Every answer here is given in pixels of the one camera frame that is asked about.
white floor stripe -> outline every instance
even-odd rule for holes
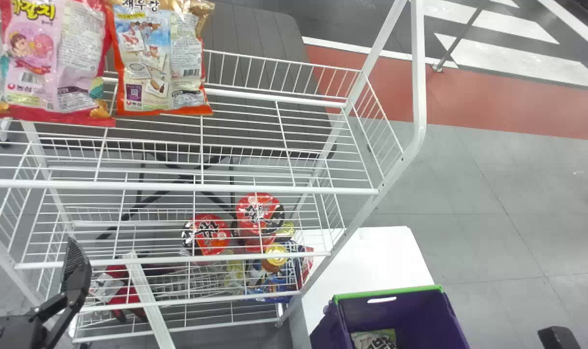
[[[343,42],[323,40],[321,38],[302,37],[302,42],[304,42],[307,45],[335,48],[335,49],[340,49],[342,51],[363,53],[365,55],[368,55],[369,52],[371,51],[371,47],[344,44]],[[412,61],[412,55],[409,53],[387,51],[386,49],[383,49],[381,51],[380,56],[387,57],[387,58],[395,58],[398,60]],[[425,57],[425,62],[427,64],[436,64],[439,61],[440,60],[438,60],[436,58]],[[455,64],[455,62],[452,62],[452,61],[446,61],[444,66],[446,66],[448,68],[458,68],[457,64]]]
[[[455,37],[436,33],[445,48]],[[460,65],[525,77],[588,86],[588,69],[581,62],[462,39],[451,55]]]
[[[475,7],[458,4],[445,0],[425,0],[425,15],[451,20],[466,24],[468,19],[475,12]],[[535,40],[559,44],[547,31],[544,30],[537,22],[519,17],[508,16],[506,14],[494,13],[491,11],[482,11],[473,23],[474,27],[489,29],[501,33],[508,33]]]
[[[574,29],[576,33],[578,33],[581,37],[583,37],[588,42],[588,26],[581,22],[578,18],[576,18],[573,14],[569,11],[564,9],[562,6],[559,5],[558,2],[555,0],[538,0],[541,2],[543,6],[548,8],[548,10],[555,14],[557,17],[560,18],[563,22],[565,22],[570,28]]]
[[[515,2],[511,1],[511,0],[492,0],[493,2],[497,2],[499,4],[503,4],[503,5],[507,5],[507,6],[511,6],[511,7],[515,7],[517,9],[520,8],[520,6],[518,6]]]

pink snack bag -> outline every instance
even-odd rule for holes
[[[0,118],[115,126],[100,99],[110,45],[101,0],[0,0],[0,9]]]

green rim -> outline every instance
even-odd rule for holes
[[[335,304],[339,304],[340,300],[351,300],[353,298],[367,298],[377,296],[390,296],[391,294],[410,293],[410,292],[422,292],[422,291],[439,291],[444,292],[441,285],[428,285],[428,286],[417,286],[417,287],[406,287],[396,289],[383,289],[380,291],[370,292],[354,292],[354,293],[343,293],[336,294],[333,296]]]

white wire shopping cart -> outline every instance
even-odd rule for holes
[[[75,323],[77,343],[155,335],[170,347],[170,332],[281,325],[293,307],[254,300],[304,296],[422,145],[422,0],[411,4],[414,133],[407,146],[368,79],[406,2],[394,3],[362,69],[207,49],[206,91],[218,97],[210,117],[119,118],[116,128],[0,121],[1,266],[33,303],[57,292],[65,236],[83,246],[94,278],[121,266],[125,274],[113,278],[125,282],[122,296],[140,301],[91,297]],[[116,73],[107,72],[105,83],[114,112]],[[226,283],[226,265],[267,254],[179,253],[184,221],[210,213],[233,223],[232,203],[249,192],[280,199],[295,226],[291,240],[303,247],[271,257],[323,258],[308,278],[292,272],[298,280],[289,287],[256,294],[244,272],[229,276],[236,286]],[[345,196],[362,201],[349,221],[339,206]],[[148,322],[111,315],[137,305],[150,309]]]

white table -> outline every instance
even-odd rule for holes
[[[322,259],[314,258],[314,266]],[[300,311],[290,316],[294,347],[307,347],[298,342],[298,338],[311,334],[323,318],[323,307],[335,294],[433,283],[408,227],[360,228],[303,297],[303,316]]]

